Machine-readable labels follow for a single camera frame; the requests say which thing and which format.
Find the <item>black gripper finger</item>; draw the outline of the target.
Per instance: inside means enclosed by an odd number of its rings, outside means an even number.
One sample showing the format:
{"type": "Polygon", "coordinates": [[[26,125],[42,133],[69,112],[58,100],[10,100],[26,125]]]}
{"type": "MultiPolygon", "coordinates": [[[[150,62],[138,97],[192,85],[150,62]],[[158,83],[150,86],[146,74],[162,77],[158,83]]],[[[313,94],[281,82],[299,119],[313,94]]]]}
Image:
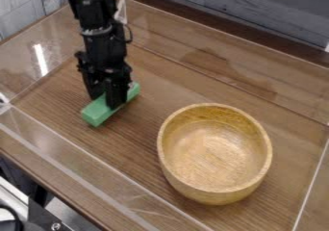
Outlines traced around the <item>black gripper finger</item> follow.
{"type": "Polygon", "coordinates": [[[82,79],[90,98],[95,100],[105,92],[105,76],[101,72],[83,72],[82,79]]]}
{"type": "Polygon", "coordinates": [[[106,102],[113,110],[126,103],[129,89],[129,78],[106,79],[106,102]]]}

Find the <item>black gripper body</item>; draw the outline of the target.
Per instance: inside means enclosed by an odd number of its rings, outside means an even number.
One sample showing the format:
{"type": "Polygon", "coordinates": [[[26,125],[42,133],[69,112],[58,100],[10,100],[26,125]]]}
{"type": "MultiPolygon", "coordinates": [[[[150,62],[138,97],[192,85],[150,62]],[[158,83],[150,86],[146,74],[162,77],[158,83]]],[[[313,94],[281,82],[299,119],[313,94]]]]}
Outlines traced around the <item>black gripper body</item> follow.
{"type": "Polygon", "coordinates": [[[130,81],[131,67],[126,56],[131,38],[126,38],[125,30],[83,30],[82,38],[85,50],[75,54],[82,78],[86,81],[130,81]]]}

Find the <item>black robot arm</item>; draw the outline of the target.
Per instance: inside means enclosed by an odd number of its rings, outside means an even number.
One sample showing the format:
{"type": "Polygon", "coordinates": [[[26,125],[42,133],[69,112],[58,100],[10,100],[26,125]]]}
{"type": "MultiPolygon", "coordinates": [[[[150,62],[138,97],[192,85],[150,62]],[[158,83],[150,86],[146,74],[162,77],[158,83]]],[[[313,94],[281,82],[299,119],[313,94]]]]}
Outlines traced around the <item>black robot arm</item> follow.
{"type": "Polygon", "coordinates": [[[114,110],[127,101],[131,67],[126,63],[127,44],[123,23],[115,19],[115,0],[69,0],[81,23],[85,50],[75,54],[90,98],[106,95],[114,110]]]}

